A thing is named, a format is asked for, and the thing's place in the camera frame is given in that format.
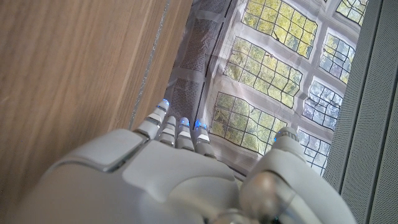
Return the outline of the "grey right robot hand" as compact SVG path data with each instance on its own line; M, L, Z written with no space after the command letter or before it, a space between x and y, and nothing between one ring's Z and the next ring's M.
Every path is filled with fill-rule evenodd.
M354 223L340 194L304 158L297 133L238 183L206 125L168 116L162 100L133 131L116 129L63 156L20 203L13 223Z

